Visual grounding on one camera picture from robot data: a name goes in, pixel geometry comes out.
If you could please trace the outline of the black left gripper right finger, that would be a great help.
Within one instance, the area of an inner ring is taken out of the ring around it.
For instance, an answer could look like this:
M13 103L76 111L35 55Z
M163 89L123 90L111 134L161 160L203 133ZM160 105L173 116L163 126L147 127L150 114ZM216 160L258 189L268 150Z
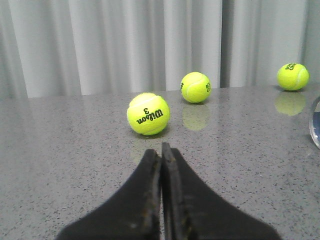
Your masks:
M167 240L279 240L270 225L231 205L162 144L162 200Z

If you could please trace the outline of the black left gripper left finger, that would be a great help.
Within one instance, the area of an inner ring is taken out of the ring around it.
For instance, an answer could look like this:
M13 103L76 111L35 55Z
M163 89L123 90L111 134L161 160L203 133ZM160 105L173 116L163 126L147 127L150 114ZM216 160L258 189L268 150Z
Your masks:
M100 207L66 226L58 240L158 240L162 161L145 151L135 171Z

